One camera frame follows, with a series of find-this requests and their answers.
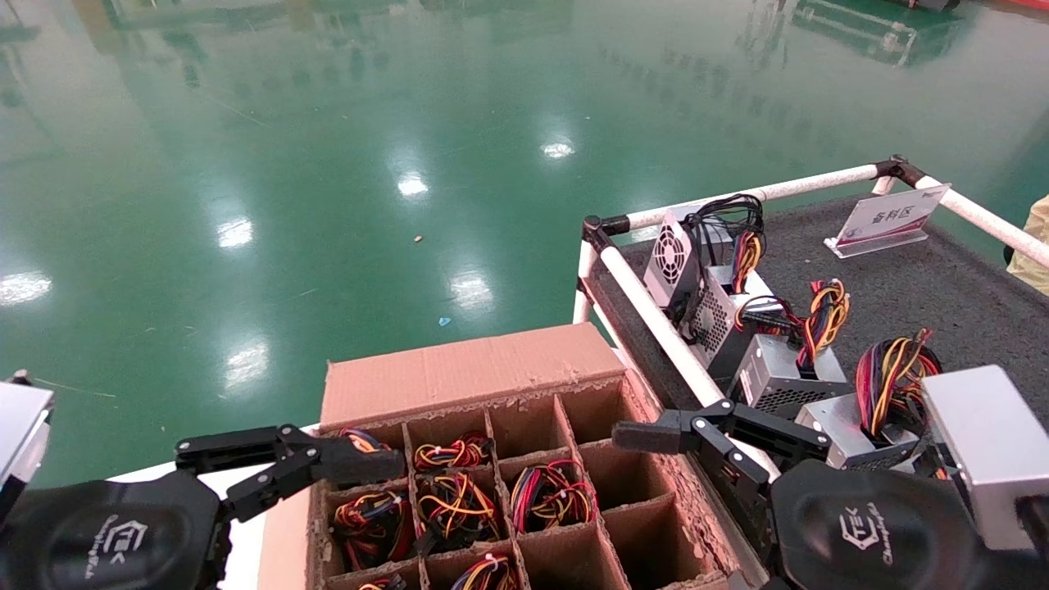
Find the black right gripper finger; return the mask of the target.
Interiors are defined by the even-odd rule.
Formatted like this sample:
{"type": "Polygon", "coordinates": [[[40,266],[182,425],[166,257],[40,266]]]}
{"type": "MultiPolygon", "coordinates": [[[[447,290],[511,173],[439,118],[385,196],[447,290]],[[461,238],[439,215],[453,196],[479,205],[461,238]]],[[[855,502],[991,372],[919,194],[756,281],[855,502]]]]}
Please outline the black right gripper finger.
{"type": "Polygon", "coordinates": [[[613,427],[613,444],[626,451],[695,452],[738,473],[755,473],[758,463],[744,452],[741,443],[790,466],[809,459],[825,461],[831,448],[831,441],[821,431],[730,400],[701,410],[663,410],[655,422],[620,421],[613,427]]]}
{"type": "Polygon", "coordinates": [[[626,451],[693,456],[737,520],[758,563],[769,566],[775,541],[769,508],[773,477],[742,450],[744,443],[776,454],[774,431],[615,431],[615,445],[626,451]]]}

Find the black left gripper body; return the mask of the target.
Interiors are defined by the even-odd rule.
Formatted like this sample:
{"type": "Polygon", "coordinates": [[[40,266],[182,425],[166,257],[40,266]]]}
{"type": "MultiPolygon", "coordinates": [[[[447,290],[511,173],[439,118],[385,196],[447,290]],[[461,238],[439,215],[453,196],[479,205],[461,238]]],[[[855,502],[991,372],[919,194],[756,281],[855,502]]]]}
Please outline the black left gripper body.
{"type": "Polygon", "coordinates": [[[2,526],[4,589],[214,589],[231,542],[194,475],[31,489],[2,526]]]}

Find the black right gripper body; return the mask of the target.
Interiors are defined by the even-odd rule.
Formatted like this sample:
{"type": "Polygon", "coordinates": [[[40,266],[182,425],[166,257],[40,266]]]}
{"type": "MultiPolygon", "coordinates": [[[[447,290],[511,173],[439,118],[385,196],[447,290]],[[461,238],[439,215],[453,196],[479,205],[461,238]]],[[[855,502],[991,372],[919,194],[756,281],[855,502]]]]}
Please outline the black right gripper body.
{"type": "Polygon", "coordinates": [[[1045,589],[1047,561],[994,550],[951,483],[808,460],[771,485],[776,589],[1045,589]]]}

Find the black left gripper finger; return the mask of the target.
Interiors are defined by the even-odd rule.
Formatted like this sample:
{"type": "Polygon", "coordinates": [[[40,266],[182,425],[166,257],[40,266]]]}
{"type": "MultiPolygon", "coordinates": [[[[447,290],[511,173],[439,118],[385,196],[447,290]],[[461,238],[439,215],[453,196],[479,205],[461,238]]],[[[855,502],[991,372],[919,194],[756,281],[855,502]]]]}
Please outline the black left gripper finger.
{"type": "Polygon", "coordinates": [[[363,452],[351,440],[316,437],[292,424],[207,434],[175,446],[177,470],[210,475],[255,465],[307,465],[313,475],[404,475],[398,451],[363,452]]]}
{"type": "Polygon", "coordinates": [[[247,522],[279,502],[328,479],[334,484],[370,484],[400,478],[403,459],[285,459],[226,490],[224,519],[247,522]]]}

